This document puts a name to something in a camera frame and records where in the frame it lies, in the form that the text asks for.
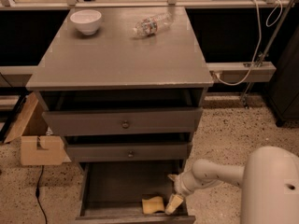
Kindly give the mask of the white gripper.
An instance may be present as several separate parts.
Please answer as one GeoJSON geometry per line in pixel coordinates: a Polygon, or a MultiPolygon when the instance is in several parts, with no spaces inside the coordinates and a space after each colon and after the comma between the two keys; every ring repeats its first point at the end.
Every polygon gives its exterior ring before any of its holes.
{"type": "Polygon", "coordinates": [[[195,179],[191,171],[183,172],[179,175],[169,174],[168,178],[174,181],[174,189],[177,194],[170,196],[169,202],[165,208],[167,215],[172,215],[183,203],[183,197],[194,194],[200,188],[200,184],[195,179]]]}

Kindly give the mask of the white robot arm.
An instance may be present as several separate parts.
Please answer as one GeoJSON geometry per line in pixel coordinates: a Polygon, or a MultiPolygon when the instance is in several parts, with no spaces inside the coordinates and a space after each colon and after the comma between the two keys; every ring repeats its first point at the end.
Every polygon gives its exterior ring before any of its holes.
{"type": "Polygon", "coordinates": [[[171,175],[175,192],[165,208],[173,214],[199,189],[222,182],[241,188],[240,224],[299,224],[299,157],[280,147],[260,147],[244,166],[199,159],[171,175]]]}

